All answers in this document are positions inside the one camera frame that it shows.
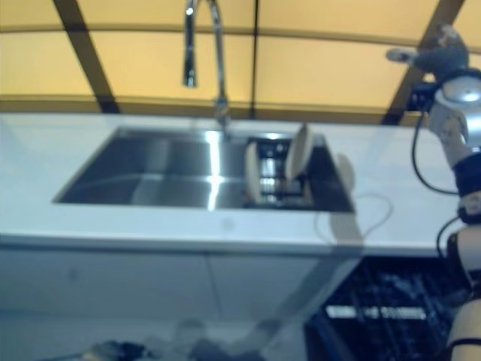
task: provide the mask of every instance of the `chrome faucet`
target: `chrome faucet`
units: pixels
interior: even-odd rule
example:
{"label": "chrome faucet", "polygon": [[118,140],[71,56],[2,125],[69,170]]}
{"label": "chrome faucet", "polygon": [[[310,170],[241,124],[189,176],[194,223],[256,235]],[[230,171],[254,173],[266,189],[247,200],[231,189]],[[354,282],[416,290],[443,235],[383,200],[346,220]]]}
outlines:
{"label": "chrome faucet", "polygon": [[[188,87],[195,87],[197,80],[195,76],[195,53],[194,53],[194,20],[199,0],[187,0],[185,19],[185,61],[183,70],[183,83]],[[222,22],[220,19],[219,5],[216,0],[207,0],[209,3],[210,15],[213,22],[213,30],[216,36],[216,58],[217,58],[217,80],[219,82],[219,97],[215,101],[215,117],[219,122],[224,135],[227,135],[227,125],[230,120],[228,112],[228,100],[225,94],[225,69],[224,55],[222,49]]]}

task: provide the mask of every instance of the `black cable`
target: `black cable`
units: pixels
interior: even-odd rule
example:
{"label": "black cable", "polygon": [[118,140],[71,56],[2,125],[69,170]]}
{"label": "black cable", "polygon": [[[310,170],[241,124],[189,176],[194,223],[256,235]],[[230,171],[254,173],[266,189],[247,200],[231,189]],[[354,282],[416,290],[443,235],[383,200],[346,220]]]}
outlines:
{"label": "black cable", "polygon": [[419,130],[421,129],[422,121],[424,120],[425,112],[422,111],[421,115],[418,118],[418,121],[416,123],[416,128],[414,129],[414,136],[413,136],[413,143],[411,144],[411,162],[413,164],[414,168],[414,173],[416,173],[417,178],[423,183],[427,188],[430,190],[436,192],[436,193],[441,193],[441,194],[448,194],[450,196],[457,196],[458,192],[454,192],[451,190],[442,190],[441,188],[437,188],[433,185],[431,185],[429,182],[427,182],[426,179],[421,175],[418,169],[417,161],[416,161],[416,145],[418,142],[418,136],[419,136]]}
{"label": "black cable", "polygon": [[437,233],[436,237],[436,250],[437,250],[437,255],[439,256],[440,259],[445,259],[443,253],[441,252],[441,237],[443,236],[444,231],[451,226],[456,220],[458,220],[459,216],[453,217],[450,220],[448,220],[446,223],[444,223],[444,226],[441,227],[439,232]]}

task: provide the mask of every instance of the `stainless steel sink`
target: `stainless steel sink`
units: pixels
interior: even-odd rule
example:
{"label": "stainless steel sink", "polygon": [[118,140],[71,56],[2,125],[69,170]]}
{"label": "stainless steel sink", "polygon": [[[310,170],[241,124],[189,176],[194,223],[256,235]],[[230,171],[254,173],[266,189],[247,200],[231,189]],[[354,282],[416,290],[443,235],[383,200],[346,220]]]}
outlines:
{"label": "stainless steel sink", "polygon": [[[302,194],[280,196],[272,186],[273,175],[262,175],[265,171],[263,166],[272,163],[274,153],[279,150],[281,156],[286,155],[289,137],[278,134],[231,135],[224,140],[222,134],[215,131],[179,133],[118,129],[56,197],[55,202],[208,210],[352,211],[322,136],[318,137],[319,146],[313,152],[310,163],[313,178],[308,181],[313,195],[305,199]],[[246,197],[244,181],[244,152],[252,138],[260,142],[258,157],[262,178],[259,182],[263,186],[264,200],[255,205]]]}
{"label": "stainless steel sink", "polygon": [[120,129],[59,201],[242,208],[246,141]]}

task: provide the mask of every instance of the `white plate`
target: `white plate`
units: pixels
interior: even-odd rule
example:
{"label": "white plate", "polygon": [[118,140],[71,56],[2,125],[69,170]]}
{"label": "white plate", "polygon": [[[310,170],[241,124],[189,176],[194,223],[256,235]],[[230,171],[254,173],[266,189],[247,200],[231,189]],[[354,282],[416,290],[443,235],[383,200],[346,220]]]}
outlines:
{"label": "white plate", "polygon": [[312,152],[313,133],[309,126],[304,124],[292,139],[287,153],[284,175],[288,181],[292,181],[305,170]]}

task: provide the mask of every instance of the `white countertop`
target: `white countertop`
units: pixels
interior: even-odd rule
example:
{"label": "white countertop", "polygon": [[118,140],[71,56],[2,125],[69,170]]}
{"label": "white countertop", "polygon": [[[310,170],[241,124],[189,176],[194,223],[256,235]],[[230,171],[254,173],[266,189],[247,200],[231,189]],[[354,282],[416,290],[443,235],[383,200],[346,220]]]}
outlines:
{"label": "white countertop", "polygon": [[[325,136],[334,159],[342,153],[352,164],[355,216],[53,203],[118,126],[212,129],[215,122],[103,114],[0,114],[0,242],[39,247],[320,253],[340,245],[362,246],[370,254],[421,255],[434,254],[437,231],[455,215],[456,197],[433,193],[416,179],[409,153],[412,129],[330,124],[316,124],[313,129]],[[231,125],[233,132],[294,132],[298,127],[297,123],[259,121]],[[455,189],[440,143],[427,131],[419,137],[418,154],[427,179]],[[392,216],[361,237],[386,215],[385,199],[392,204]],[[338,226],[333,233],[334,223]]]}

